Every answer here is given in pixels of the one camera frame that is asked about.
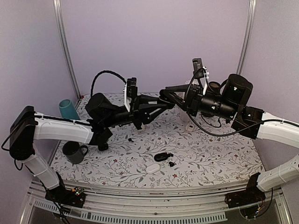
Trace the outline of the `black round earbud case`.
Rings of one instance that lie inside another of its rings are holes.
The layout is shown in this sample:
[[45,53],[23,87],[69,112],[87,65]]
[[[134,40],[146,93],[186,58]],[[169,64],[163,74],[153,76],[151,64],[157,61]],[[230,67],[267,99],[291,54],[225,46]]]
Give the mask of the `black round earbud case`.
[[158,100],[161,104],[164,104],[166,106],[167,109],[172,109],[175,104],[173,102],[171,102],[167,97],[165,96],[159,96],[159,100]]

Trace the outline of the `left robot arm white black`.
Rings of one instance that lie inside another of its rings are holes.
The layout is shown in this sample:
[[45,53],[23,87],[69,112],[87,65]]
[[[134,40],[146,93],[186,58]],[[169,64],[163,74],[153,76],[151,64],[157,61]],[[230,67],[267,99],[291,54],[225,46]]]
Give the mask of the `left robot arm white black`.
[[34,147],[35,140],[68,140],[103,147],[112,136],[110,127],[134,124],[140,130],[174,104],[164,98],[147,95],[134,97],[123,106],[112,104],[102,93],[91,96],[85,106],[87,120],[63,119],[35,112],[26,106],[10,128],[5,139],[10,156],[21,161],[60,203],[69,199],[58,174],[47,164]]

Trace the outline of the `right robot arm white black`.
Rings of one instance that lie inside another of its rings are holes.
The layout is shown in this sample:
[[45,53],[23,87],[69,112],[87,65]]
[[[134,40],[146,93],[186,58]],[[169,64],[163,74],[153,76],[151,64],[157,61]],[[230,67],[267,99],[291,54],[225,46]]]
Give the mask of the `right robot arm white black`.
[[251,139],[273,140],[299,146],[299,125],[264,110],[249,107],[253,85],[238,74],[230,74],[217,87],[193,83],[166,87],[160,94],[187,113],[191,120],[202,112],[232,121],[234,134]]

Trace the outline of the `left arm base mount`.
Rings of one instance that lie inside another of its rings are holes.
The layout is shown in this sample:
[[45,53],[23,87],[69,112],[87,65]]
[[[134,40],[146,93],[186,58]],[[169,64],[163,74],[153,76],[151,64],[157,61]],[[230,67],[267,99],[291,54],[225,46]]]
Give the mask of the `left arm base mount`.
[[85,198],[85,193],[77,194],[75,191],[68,190],[62,186],[54,189],[46,189],[45,195],[46,200],[77,208],[83,208]]

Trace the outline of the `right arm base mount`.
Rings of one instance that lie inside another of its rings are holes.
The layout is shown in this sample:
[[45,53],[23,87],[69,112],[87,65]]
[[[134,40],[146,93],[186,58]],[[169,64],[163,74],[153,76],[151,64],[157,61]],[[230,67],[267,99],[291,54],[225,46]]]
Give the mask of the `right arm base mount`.
[[261,173],[256,173],[249,178],[245,190],[228,193],[224,202],[229,208],[257,203],[266,199],[265,193],[257,187],[257,179]]

